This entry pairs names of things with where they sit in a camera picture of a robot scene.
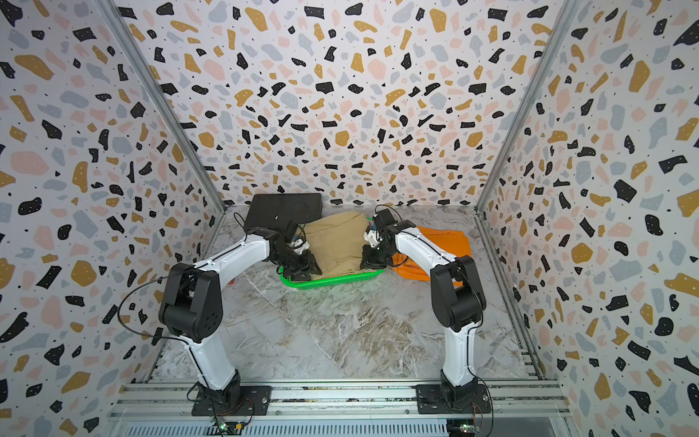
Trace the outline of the khaki pants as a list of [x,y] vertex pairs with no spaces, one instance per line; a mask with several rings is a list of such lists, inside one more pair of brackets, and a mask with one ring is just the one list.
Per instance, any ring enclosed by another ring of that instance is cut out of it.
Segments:
[[369,220],[363,213],[349,211],[327,216],[305,226],[309,249],[320,274],[312,280],[326,280],[363,273],[362,248]]

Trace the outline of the orange pants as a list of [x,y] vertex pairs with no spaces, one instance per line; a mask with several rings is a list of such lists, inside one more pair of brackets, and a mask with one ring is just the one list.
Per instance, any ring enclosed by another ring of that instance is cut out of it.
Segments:
[[397,253],[392,256],[393,269],[406,280],[429,282],[431,269],[471,257],[471,242],[461,231],[440,231],[423,227],[409,227],[399,232]]

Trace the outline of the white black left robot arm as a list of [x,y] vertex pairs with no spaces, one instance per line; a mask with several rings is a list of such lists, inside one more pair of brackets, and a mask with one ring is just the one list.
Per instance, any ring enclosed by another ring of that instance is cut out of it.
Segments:
[[308,282],[322,270],[309,243],[278,231],[254,228],[228,249],[195,264],[179,263],[169,272],[158,313],[198,371],[203,397],[231,411],[243,402],[240,373],[227,357],[221,338],[224,318],[222,291],[246,269],[269,262],[282,276]]

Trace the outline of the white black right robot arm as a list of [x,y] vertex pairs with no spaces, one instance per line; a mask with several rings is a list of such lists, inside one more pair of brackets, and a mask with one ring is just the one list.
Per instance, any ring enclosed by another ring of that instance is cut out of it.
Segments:
[[475,334],[487,308],[475,261],[440,248],[391,207],[375,210],[364,240],[362,269],[393,268],[393,256],[402,254],[428,274],[431,308],[445,332],[442,402],[451,410],[471,402],[479,389],[479,377],[473,371]]

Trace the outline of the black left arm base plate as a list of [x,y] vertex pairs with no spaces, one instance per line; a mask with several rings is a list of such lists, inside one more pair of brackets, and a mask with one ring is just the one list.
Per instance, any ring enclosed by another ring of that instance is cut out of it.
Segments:
[[250,417],[266,416],[269,411],[272,387],[269,385],[244,385],[232,401],[212,401],[205,394],[198,394],[191,409],[194,417]]

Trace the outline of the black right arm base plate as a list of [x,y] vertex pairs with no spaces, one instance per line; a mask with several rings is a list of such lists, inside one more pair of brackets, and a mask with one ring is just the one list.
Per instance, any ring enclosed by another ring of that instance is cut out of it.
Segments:
[[491,397],[482,384],[451,388],[449,384],[420,384],[415,387],[420,414],[487,414],[493,411]]

